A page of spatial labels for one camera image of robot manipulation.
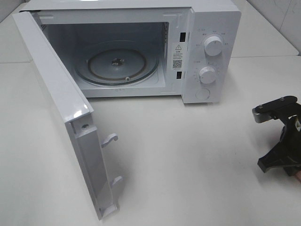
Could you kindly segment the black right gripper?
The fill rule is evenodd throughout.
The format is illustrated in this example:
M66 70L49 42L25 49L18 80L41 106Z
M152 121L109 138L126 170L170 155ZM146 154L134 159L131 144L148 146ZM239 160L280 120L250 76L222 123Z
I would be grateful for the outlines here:
M284 124L280 136L280 147L273 147L258 159L257 165L266 173L272 168L283 168L287 175L295 176L301 170L301 124L297 115L281 117Z

